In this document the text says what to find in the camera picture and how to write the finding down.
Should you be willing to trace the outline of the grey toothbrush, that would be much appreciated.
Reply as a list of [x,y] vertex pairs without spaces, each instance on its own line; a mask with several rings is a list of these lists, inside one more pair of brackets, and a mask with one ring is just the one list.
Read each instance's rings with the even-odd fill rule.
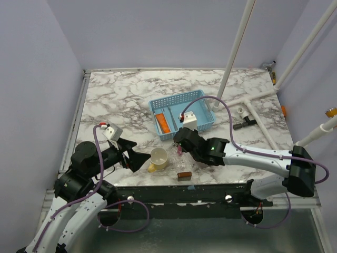
[[175,131],[178,131],[178,127],[177,127],[177,125],[176,125],[176,122],[175,122],[175,119],[174,119],[174,117],[173,117],[172,110],[171,110],[170,106],[168,106],[168,111],[169,111],[170,116],[171,116],[171,119],[172,119],[172,123],[173,123],[173,126],[174,126],[174,130],[175,130]]

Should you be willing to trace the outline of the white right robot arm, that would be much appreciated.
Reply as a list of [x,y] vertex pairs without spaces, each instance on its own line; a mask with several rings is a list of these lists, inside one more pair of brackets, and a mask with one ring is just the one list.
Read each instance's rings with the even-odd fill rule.
[[271,176],[249,182],[249,190],[242,193],[247,206],[287,192],[299,197],[314,195],[316,166],[303,147],[295,145],[292,150],[245,147],[222,138],[204,139],[188,128],[179,129],[173,141],[196,162],[208,166],[244,166],[270,172]]

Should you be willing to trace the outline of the yellow mug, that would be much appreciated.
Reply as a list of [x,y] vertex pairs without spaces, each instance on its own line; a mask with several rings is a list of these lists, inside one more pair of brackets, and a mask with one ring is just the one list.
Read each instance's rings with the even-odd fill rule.
[[150,165],[147,169],[149,173],[157,170],[163,170],[167,166],[168,154],[163,148],[154,148],[150,152]]

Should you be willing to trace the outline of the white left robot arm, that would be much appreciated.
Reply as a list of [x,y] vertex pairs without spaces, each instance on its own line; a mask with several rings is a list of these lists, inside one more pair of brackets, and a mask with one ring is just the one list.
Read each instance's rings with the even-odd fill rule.
[[81,142],[68,170],[56,180],[48,214],[33,241],[19,252],[68,252],[72,240],[104,208],[122,205],[117,188],[105,181],[105,169],[120,163],[136,172],[151,157],[135,152],[136,142],[120,138],[101,151],[97,142]]

